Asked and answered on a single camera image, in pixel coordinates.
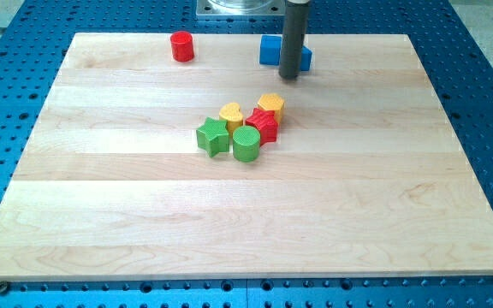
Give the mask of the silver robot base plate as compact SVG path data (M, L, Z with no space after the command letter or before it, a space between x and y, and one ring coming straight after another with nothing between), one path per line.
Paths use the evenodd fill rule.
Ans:
M197 0L196 15L201 17L282 15L283 0Z

